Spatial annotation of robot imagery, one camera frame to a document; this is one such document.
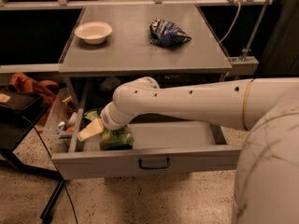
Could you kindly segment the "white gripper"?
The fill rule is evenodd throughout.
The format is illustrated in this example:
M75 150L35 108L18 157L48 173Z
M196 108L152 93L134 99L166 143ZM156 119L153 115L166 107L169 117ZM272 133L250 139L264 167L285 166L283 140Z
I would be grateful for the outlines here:
M110 102L102 109L100 117L102 120L94 119L78 133L78 140L80 142L101 133L104 130L104 126L111 131L119 130L125 127L135 115L126 114L120 111L112 102Z

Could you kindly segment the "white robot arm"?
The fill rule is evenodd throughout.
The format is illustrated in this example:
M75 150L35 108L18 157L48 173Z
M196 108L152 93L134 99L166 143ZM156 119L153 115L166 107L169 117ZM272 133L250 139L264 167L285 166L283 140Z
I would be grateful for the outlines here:
M248 131L235 173L232 224L299 224L298 78L162 89L154 78L142 77L120 85L78 139L119 130L143 114Z

